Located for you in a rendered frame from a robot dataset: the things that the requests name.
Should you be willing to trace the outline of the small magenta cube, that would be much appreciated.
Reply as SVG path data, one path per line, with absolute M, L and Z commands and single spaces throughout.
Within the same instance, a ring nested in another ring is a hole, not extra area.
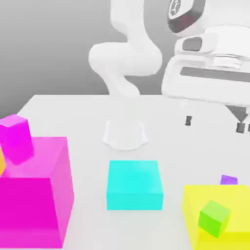
M 4 157 L 19 165 L 34 155 L 29 123 L 16 114 L 0 119 L 0 146 Z

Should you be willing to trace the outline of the large cyan box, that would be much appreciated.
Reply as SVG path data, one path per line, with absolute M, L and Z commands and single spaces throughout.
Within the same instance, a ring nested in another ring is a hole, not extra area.
M 106 207 L 108 210 L 161 210 L 164 190 L 155 160 L 111 160 Z

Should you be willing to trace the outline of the small purple cube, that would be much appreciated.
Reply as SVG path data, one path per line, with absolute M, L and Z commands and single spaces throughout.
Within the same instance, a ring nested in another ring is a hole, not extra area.
M 221 175 L 220 179 L 220 185 L 237 185 L 238 184 L 238 178 L 229 176 L 229 175 Z

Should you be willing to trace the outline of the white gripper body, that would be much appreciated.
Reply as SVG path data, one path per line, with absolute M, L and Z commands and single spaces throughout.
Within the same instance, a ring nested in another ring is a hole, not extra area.
M 235 106 L 250 106 L 250 60 L 240 68 L 213 67 L 204 56 L 177 55 L 167 64 L 162 94 Z

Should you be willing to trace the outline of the large yellow box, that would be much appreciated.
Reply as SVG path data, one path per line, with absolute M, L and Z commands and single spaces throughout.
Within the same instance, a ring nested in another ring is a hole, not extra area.
M 229 223 L 215 238 L 200 227 L 200 210 L 213 200 L 231 210 Z M 182 210 L 192 250 L 250 250 L 250 187 L 185 185 Z

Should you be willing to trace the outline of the small green cube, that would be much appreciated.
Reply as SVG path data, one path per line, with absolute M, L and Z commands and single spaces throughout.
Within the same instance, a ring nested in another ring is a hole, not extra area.
M 200 210 L 198 227 L 218 238 L 226 229 L 231 210 L 213 200 L 210 200 Z

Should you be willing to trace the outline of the small orange cube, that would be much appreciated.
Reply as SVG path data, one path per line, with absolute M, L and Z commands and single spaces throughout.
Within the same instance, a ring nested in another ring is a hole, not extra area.
M 0 177 L 4 173 L 5 168 L 6 168 L 5 159 L 4 159 L 2 148 L 0 147 Z

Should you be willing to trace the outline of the large magenta box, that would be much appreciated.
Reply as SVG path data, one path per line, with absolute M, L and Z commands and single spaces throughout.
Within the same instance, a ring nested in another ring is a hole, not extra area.
M 74 191 L 66 137 L 33 137 L 34 155 L 0 177 L 0 248 L 61 249 Z

